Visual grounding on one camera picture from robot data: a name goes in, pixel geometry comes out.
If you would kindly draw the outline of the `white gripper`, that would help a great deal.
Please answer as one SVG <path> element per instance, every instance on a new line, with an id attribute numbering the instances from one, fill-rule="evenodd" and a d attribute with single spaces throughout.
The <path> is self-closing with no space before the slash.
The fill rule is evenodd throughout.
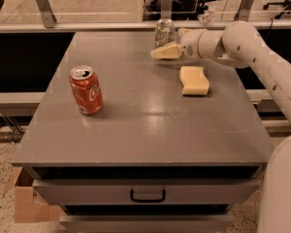
<path id="1" fill-rule="evenodd" d="M 183 53 L 188 58 L 201 59 L 199 42 L 205 32 L 205 29 L 180 28 L 178 30 L 180 45 L 171 42 L 152 50 L 150 56 L 154 59 L 178 59 Z"/>

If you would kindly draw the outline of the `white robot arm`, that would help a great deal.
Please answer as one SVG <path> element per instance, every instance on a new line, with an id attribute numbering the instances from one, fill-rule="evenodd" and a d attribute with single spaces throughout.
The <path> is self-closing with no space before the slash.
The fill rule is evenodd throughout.
<path id="1" fill-rule="evenodd" d="M 185 29 L 180 42 L 151 52 L 155 59 L 187 56 L 250 67 L 291 124 L 291 64 L 272 51 L 256 28 L 235 21 L 223 30 Z M 257 233 L 291 233 L 291 135 L 271 154 L 265 171 Z"/>

